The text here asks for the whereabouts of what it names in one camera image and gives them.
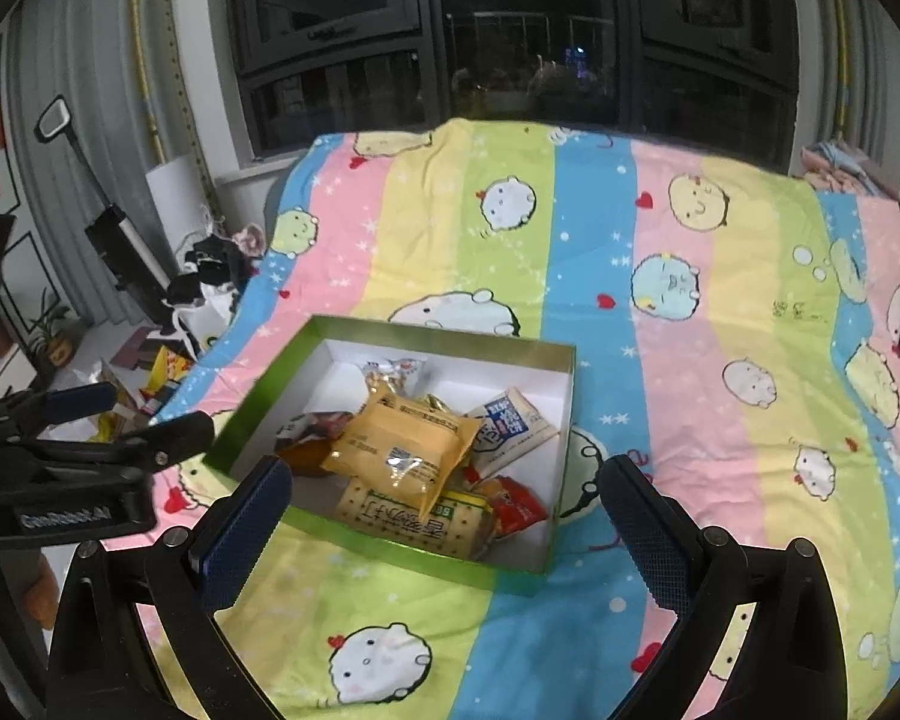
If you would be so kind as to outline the person's left hand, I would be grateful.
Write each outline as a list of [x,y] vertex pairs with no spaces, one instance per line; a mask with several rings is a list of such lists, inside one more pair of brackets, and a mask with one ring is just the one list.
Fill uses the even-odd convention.
[[19,596],[25,611],[44,631],[55,627],[58,614],[59,585],[50,562],[40,556],[37,562],[38,575],[30,587]]

